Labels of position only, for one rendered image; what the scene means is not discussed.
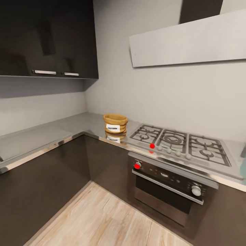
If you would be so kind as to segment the popcorn bag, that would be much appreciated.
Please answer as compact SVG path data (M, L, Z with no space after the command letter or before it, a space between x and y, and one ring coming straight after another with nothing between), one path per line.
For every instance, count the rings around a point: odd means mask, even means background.
M127 132L126 125L128 123L127 117L120 114L105 114L103 117L105 121L106 132L119 134Z

